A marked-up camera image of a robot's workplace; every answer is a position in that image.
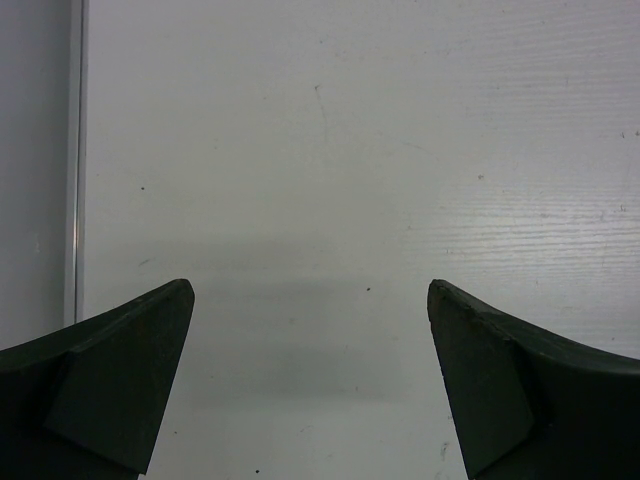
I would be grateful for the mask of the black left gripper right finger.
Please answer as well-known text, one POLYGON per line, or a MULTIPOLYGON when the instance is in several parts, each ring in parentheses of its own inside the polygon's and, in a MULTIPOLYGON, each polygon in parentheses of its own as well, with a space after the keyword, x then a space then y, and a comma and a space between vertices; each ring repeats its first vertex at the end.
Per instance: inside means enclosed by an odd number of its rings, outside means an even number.
POLYGON ((468 478, 638 478, 638 360, 445 280, 431 282, 427 311, 468 478))

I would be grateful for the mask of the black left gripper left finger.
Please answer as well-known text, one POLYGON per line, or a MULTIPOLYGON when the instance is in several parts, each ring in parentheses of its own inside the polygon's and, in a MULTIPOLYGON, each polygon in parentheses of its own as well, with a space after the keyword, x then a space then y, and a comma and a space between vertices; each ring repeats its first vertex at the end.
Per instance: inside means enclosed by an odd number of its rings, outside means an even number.
POLYGON ((4 479, 147 473, 195 304, 186 279, 1 352, 4 479))

